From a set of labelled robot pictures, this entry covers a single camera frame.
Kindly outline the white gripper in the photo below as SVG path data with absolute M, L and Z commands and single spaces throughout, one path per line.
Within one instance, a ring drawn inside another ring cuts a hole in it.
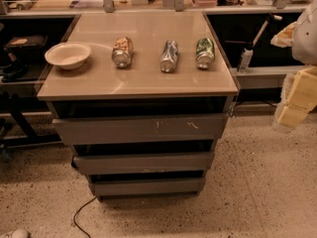
M 272 122 L 280 133 L 289 133 L 299 126 L 317 106 L 317 66 L 288 73 L 281 90 Z

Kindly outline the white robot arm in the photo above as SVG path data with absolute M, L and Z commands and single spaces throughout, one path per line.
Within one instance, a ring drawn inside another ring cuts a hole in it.
M 270 42 L 291 47 L 293 58 L 304 64 L 304 69 L 286 75 L 274 113 L 273 128 L 289 133 L 317 106 L 317 0 Z

